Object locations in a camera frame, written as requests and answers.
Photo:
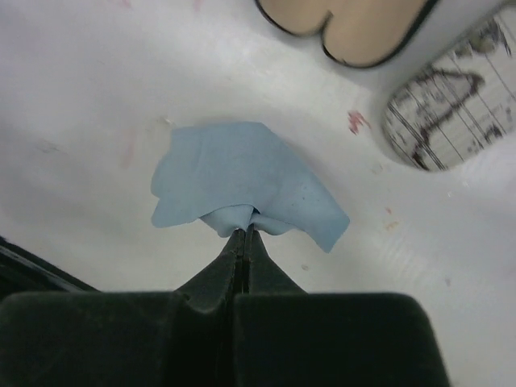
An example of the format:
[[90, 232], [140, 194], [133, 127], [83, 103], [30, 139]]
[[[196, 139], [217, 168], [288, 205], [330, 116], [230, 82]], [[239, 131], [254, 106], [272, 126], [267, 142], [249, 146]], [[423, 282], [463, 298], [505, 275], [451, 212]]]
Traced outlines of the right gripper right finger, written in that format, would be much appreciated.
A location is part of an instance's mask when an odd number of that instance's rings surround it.
[[238, 386], [447, 386], [425, 310], [402, 293], [305, 293], [245, 237], [243, 289], [233, 304]]

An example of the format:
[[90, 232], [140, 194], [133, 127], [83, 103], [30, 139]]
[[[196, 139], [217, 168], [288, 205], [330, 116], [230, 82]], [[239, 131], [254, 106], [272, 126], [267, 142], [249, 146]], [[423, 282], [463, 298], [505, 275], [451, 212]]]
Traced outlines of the blue cleaning cloth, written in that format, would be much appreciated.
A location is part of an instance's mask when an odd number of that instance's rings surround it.
[[262, 123], [173, 130], [152, 177], [154, 227], [198, 219], [221, 237], [254, 227], [305, 232], [330, 252], [350, 219], [310, 167]]

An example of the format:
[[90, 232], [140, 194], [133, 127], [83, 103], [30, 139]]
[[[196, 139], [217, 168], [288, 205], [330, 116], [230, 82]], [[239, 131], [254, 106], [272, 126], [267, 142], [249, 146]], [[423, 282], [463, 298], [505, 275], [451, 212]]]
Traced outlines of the marbled glasses case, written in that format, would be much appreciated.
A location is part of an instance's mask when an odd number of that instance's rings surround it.
[[452, 169], [515, 132], [515, 3], [491, 11], [392, 94], [382, 131], [409, 165]]

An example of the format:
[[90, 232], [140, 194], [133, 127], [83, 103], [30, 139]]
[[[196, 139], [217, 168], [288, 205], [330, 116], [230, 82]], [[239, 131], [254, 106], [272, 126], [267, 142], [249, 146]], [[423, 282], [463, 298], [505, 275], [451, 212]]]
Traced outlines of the black glasses case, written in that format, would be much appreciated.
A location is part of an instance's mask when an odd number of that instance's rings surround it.
[[325, 54], [354, 69], [395, 57], [411, 41], [436, 1], [257, 1], [275, 27], [297, 37], [319, 35]]

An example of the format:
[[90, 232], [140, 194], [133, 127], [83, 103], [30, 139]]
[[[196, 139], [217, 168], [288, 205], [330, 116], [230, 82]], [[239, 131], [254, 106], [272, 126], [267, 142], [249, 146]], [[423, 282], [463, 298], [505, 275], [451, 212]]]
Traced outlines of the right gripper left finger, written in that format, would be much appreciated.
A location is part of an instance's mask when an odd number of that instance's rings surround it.
[[171, 292], [41, 291], [1, 300], [4, 386], [232, 386], [246, 234]]

